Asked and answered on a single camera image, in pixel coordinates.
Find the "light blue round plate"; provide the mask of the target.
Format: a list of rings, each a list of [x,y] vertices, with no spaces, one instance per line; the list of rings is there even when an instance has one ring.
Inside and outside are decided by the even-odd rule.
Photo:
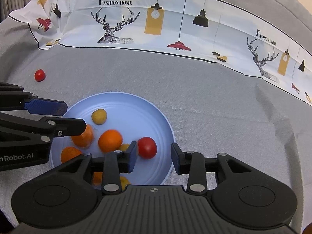
[[[98,109],[107,112],[106,122],[96,125],[91,114]],[[175,142],[174,132],[166,116],[147,100],[123,92],[105,92],[87,97],[68,109],[66,118],[80,118],[90,124],[94,130],[94,140],[82,152],[93,157],[103,156],[98,147],[99,137],[109,129],[115,129],[122,135],[126,144],[138,141],[142,137],[151,137],[157,145],[157,154],[150,160],[137,158],[132,173],[124,174],[131,184],[162,185],[171,169],[170,146]]]

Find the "small red tomato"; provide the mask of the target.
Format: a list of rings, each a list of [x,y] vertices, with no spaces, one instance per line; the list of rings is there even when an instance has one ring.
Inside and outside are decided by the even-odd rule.
[[[42,69],[36,70],[36,72],[35,72],[35,74],[34,74],[34,79],[35,79],[37,82],[41,82],[41,81],[43,81],[45,78],[46,78],[46,74],[45,74],[44,70],[42,70]]]

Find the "orange mandarin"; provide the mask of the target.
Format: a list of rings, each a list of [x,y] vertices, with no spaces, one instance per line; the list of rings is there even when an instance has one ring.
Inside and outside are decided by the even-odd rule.
[[[61,152],[60,159],[62,163],[65,163],[81,154],[82,154],[81,150],[75,147],[65,147]]]
[[[122,135],[115,129],[105,131],[98,139],[98,147],[103,153],[118,150],[122,143]]]

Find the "lone yellow-green longan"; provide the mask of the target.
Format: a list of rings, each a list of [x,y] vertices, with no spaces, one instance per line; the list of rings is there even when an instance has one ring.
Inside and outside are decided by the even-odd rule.
[[[91,119],[96,125],[102,125],[106,122],[107,112],[104,109],[95,110],[91,114]]]

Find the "yellow longan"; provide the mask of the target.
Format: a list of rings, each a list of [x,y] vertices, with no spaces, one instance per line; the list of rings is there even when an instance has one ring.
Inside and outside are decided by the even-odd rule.
[[[121,186],[122,186],[122,190],[124,191],[127,185],[130,185],[130,181],[124,177],[124,176],[120,176],[120,181],[121,181]]]
[[[129,144],[122,144],[122,145],[120,146],[119,150],[121,150],[121,151],[126,151],[126,150],[128,149],[128,147],[129,147]]]

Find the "grey printed sofa cover cloth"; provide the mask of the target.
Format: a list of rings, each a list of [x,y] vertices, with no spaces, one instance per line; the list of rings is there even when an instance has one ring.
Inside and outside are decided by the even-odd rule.
[[[311,14],[297,0],[223,0],[268,20],[311,52]],[[34,72],[47,74],[41,83]],[[1,81],[66,101],[122,91],[156,105],[182,150],[226,152],[295,190],[292,227],[311,223],[311,106],[222,65],[145,51],[39,50],[27,24],[1,23]]]

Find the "plastic orange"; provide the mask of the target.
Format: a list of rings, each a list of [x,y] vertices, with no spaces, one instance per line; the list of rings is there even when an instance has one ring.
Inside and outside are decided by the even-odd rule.
[[[94,140],[94,130],[90,124],[87,124],[85,131],[79,136],[72,136],[72,142],[81,148],[88,148]]]

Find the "large red tomato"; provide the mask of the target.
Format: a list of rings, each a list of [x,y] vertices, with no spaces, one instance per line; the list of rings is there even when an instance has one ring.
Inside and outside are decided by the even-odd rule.
[[[157,154],[157,145],[151,137],[142,137],[137,144],[140,157],[149,160]]]

